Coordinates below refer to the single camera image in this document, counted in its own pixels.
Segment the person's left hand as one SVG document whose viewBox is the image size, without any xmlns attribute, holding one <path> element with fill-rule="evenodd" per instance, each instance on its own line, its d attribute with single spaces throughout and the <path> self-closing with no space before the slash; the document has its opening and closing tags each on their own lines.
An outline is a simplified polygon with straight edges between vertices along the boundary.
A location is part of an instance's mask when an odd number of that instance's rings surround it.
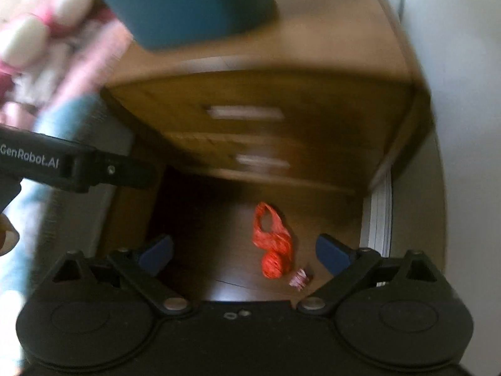
<svg viewBox="0 0 501 376">
<path fill-rule="evenodd" d="M 1 214 L 0 216 L 0 255 L 7 255 L 19 242 L 19 233 L 10 220 Z"/>
</svg>

